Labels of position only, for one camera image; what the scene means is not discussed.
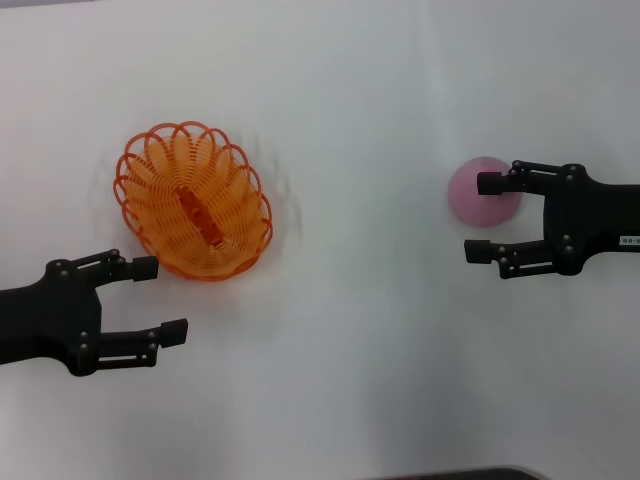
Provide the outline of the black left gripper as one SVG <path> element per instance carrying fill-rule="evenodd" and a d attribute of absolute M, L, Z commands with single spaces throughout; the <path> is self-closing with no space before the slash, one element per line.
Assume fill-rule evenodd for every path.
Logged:
<path fill-rule="evenodd" d="M 159 261 L 127 261 L 118 249 L 74 261 L 54 260 L 37 282 L 1 292 L 1 363 L 49 358 L 78 377 L 98 369 L 102 306 L 96 288 L 158 276 Z M 188 320 L 159 327 L 101 335 L 101 369 L 154 367 L 161 348 L 186 342 Z"/>

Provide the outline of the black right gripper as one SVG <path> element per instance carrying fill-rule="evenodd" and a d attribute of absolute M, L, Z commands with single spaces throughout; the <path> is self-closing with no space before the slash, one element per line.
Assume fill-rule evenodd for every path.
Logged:
<path fill-rule="evenodd" d="M 516 160 L 507 172 L 477 175 L 479 195 L 545 196 L 545 240 L 494 243 L 466 240 L 470 264 L 498 264 L 502 279 L 557 273 L 579 274 L 591 257 L 639 251 L 639 186 L 605 184 L 578 164 L 546 165 Z"/>

